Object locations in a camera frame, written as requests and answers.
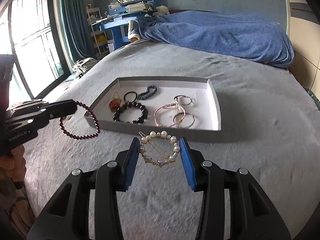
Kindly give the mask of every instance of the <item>gray bedsheet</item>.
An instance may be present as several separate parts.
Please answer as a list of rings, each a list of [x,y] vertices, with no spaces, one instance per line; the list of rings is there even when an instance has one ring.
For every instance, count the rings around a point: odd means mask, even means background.
[[[221,131],[212,143],[190,142],[191,148],[221,168],[246,167],[294,237],[320,200],[320,112],[295,78],[287,70],[241,58],[138,41],[101,60],[60,100],[90,105],[115,78],[141,75],[210,78],[220,104]],[[79,109],[66,122],[73,134],[93,132],[83,115]],[[25,184],[35,214],[74,168],[97,169],[128,149],[132,138],[102,131],[96,139],[76,141],[52,120],[25,144]],[[201,197],[188,187],[180,159],[159,169],[139,158],[132,186],[118,194],[124,238],[194,239]],[[228,219],[225,228],[228,236]]]

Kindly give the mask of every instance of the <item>curtain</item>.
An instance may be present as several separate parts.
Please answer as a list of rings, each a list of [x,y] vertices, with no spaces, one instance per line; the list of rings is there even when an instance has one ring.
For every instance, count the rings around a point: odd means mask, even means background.
[[[65,38],[73,63],[87,57],[95,58],[82,0],[60,1]]]

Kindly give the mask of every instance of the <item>fleece blanket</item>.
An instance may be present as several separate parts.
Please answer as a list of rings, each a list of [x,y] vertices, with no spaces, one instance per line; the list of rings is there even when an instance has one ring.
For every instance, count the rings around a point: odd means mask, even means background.
[[[294,60],[279,23],[255,14],[185,11],[129,22],[128,38],[147,39],[286,68]]]
[[[290,72],[242,58],[143,40],[103,58],[59,100],[72,98],[90,106],[117,77],[153,75],[211,80],[220,105],[221,131],[210,143],[188,141],[190,147],[223,169],[247,168],[294,237],[320,201],[320,111]],[[66,129],[77,135],[93,133],[95,129],[84,114],[79,107],[65,121]],[[73,169],[99,168],[128,149],[134,137],[102,130],[95,139],[73,140],[62,133],[56,119],[38,132],[37,138],[25,144],[25,184],[36,216]],[[168,147],[163,140],[156,143]],[[159,169],[139,157],[132,186],[117,196],[124,239],[195,239],[202,193],[194,193],[188,186],[180,158]],[[94,191],[91,197],[89,228],[93,239]],[[228,195],[225,202],[227,239]]]

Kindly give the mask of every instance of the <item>stuffed animal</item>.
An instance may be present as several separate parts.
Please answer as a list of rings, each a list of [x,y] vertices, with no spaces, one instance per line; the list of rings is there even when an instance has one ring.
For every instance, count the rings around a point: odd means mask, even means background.
[[[154,12],[152,15],[153,16],[159,16],[159,15],[164,15],[164,14],[170,14],[169,9],[167,6],[161,5],[156,7],[156,12]]]

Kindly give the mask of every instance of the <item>black door frame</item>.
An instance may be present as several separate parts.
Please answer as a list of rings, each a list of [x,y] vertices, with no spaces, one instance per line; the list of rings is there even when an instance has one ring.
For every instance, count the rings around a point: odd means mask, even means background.
[[[57,25],[56,21],[54,18],[54,10],[53,10],[53,0],[47,0],[48,1],[48,12],[49,12],[49,21],[50,21],[50,27],[51,27],[51,32],[53,36],[53,41],[57,50],[57,54],[61,63],[61,67],[63,69],[63,75],[58,77],[55,81],[53,81],[49,86],[47,86],[44,90],[42,90],[36,97],[33,96],[30,87],[28,86],[28,83],[23,75],[22,69],[19,64],[18,57],[16,56],[16,67],[19,73],[19,76],[21,78],[21,81],[26,88],[27,93],[29,94],[30,98],[33,99],[39,99],[45,97],[47,94],[49,94],[55,87],[57,87],[59,84],[61,84],[68,76],[70,76],[70,70],[68,68],[67,61],[64,57],[62,46],[59,40],[58,36],[58,30],[57,30]],[[12,29],[11,29],[11,9],[12,9],[12,1],[9,4],[8,8],[8,28],[9,28],[9,38],[10,38],[10,44],[11,44],[11,50],[12,53],[16,55],[16,50],[14,48],[14,43],[12,39]]]

